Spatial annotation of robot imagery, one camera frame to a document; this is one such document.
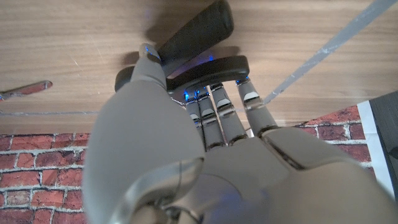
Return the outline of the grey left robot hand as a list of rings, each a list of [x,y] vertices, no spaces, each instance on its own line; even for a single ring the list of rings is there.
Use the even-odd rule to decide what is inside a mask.
[[[299,128],[207,151],[149,44],[98,114],[82,183],[89,223],[397,222],[370,171]]]

